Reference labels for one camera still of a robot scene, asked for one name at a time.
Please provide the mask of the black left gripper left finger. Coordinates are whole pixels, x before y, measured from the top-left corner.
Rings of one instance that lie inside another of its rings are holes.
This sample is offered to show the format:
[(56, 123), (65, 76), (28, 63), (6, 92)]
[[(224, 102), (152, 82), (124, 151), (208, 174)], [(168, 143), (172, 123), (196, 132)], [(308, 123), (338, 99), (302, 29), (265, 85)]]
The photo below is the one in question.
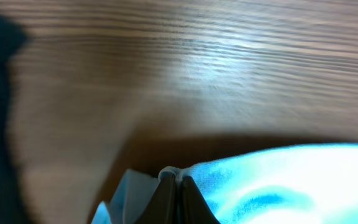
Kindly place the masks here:
[(177, 222), (177, 184), (173, 174), (158, 184), (150, 202), (135, 224), (175, 224)]

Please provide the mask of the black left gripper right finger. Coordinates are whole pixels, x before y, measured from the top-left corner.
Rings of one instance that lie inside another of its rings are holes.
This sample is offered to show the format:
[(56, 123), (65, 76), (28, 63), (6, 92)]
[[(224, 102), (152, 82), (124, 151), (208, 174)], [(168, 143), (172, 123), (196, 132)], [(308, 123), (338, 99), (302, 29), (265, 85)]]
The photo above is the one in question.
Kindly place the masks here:
[(180, 220), (183, 224), (219, 224), (192, 177), (182, 180), (180, 193)]

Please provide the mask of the light blue t-shirt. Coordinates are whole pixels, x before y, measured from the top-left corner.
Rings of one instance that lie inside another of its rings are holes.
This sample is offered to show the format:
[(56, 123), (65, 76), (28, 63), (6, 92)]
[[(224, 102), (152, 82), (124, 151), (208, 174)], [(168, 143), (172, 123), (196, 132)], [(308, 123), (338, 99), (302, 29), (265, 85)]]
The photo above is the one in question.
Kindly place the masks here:
[(358, 223), (358, 144), (278, 147), (195, 164), (165, 167), (157, 177), (127, 170), (93, 223), (135, 223), (160, 181), (190, 176), (219, 223)]

